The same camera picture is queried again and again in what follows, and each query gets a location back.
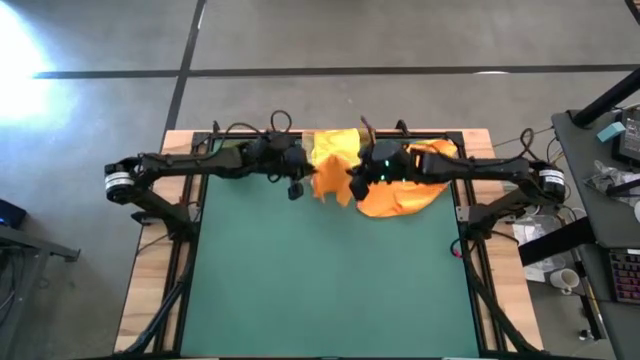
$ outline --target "green table surface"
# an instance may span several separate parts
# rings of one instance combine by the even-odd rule
[[[287,187],[209,178],[183,356],[477,357],[451,189],[372,219]]]

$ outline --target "white mug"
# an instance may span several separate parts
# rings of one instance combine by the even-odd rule
[[[557,287],[565,295],[570,295],[572,289],[580,284],[578,273],[571,269],[561,269],[551,274],[551,285]]]

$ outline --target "keyboard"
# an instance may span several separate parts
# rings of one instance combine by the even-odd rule
[[[616,299],[640,304],[640,255],[622,251],[609,252]]]

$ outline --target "yellow cloth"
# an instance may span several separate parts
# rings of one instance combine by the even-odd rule
[[[311,183],[316,198],[324,202],[324,195],[334,192],[340,205],[349,204],[351,176],[346,171],[360,163],[359,150],[358,129],[317,131],[313,134],[311,164],[316,172]]]
[[[409,145],[409,148],[453,156],[455,145],[445,140],[424,140]],[[391,217],[414,214],[431,204],[447,184],[415,184],[413,182],[379,182],[369,185],[369,195],[358,203],[358,210],[370,217]]]

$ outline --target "wooden table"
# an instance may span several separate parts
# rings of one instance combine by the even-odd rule
[[[378,130],[378,132],[392,132],[396,130]],[[444,129],[419,130],[419,131],[445,131]],[[458,129],[462,131],[465,141],[467,156],[477,158],[493,158],[495,153],[491,146],[491,138],[487,129]],[[185,154],[191,149],[193,130],[169,131],[164,139],[162,153]],[[180,201],[184,185],[184,177],[161,178],[154,184],[154,191],[169,202]],[[192,199],[196,198],[200,177],[193,180]],[[474,181],[476,200],[479,203],[489,203],[504,194],[502,185],[496,181]],[[462,205],[466,203],[466,194],[461,191]],[[498,225],[496,230],[512,233],[510,226]],[[163,236],[166,233],[164,225],[150,225],[144,227],[139,247],[144,246]],[[120,328],[115,345],[115,351],[121,351],[131,345],[140,332],[148,325],[150,319],[156,313],[162,300],[162,293],[167,274],[167,267],[171,253],[171,241],[161,240],[144,249],[135,261],[129,292],[127,294]],[[186,259],[188,244],[183,244],[179,269]],[[511,240],[494,236],[486,242],[491,273],[497,293],[498,303],[506,312],[516,328],[532,345],[542,349],[542,340],[538,330],[529,289],[524,277],[520,255],[517,245]],[[177,314],[178,304],[169,317],[165,347],[171,346]],[[482,309],[487,343],[489,348],[495,347],[493,338],[491,316],[486,308]]]

